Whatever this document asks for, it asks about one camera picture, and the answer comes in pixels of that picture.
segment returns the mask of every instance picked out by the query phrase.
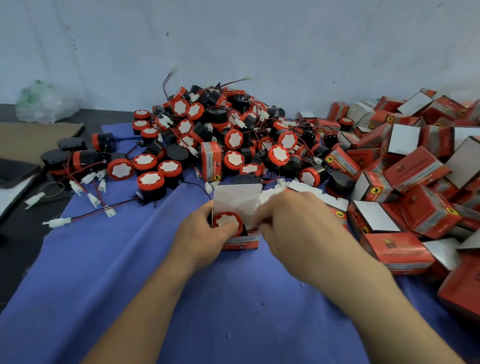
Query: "person's left hand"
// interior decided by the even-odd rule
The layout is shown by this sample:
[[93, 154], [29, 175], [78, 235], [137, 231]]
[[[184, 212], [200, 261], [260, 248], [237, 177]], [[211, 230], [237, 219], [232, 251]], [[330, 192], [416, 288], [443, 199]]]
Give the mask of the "person's left hand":
[[192, 273], [212, 264], [223, 244], [238, 232], [234, 223], [214, 229], [208, 225], [212, 205], [213, 201], [207, 202], [182, 221], [169, 252], [169, 256], [187, 264]]

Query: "person's left arm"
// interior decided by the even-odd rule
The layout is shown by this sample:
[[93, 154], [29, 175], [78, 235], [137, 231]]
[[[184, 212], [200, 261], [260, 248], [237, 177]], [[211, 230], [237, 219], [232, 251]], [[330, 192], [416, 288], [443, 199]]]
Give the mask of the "person's left arm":
[[212, 229], [207, 223], [212, 201], [181, 224], [172, 247], [144, 287], [83, 359], [82, 364], [156, 363], [183, 287], [198, 270], [218, 257], [238, 228]]

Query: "person's right arm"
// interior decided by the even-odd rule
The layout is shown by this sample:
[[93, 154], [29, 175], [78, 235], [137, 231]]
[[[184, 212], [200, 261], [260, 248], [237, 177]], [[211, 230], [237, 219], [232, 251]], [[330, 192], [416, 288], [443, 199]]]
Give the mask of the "person's right arm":
[[463, 363], [387, 268], [315, 195], [275, 195], [258, 208], [255, 225], [291, 275], [315, 286], [351, 318], [372, 363]]

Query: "hand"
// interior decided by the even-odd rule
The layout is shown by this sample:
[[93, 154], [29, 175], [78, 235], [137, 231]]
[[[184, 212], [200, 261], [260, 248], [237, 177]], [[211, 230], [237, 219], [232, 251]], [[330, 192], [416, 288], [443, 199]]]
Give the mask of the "hand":
[[368, 255], [312, 193], [285, 191], [271, 197], [256, 211], [254, 225], [291, 275], [337, 305], [351, 299], [349, 287], [361, 290], [372, 276], [391, 280], [383, 264]]
[[212, 264], [223, 244], [238, 232], [234, 223], [214, 229], [208, 225], [212, 205], [213, 201], [207, 202], [182, 221], [169, 252], [169, 256], [184, 262], [192, 273]]

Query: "forearm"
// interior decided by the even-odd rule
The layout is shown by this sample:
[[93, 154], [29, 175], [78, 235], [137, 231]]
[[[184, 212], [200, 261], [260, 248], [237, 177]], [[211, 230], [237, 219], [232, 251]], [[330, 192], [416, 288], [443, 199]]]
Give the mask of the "forearm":
[[390, 273], [377, 268], [352, 279], [350, 299], [340, 306], [357, 328], [370, 361], [463, 363], [410, 304]]
[[173, 310], [191, 274], [168, 255], [82, 363], [156, 363]]

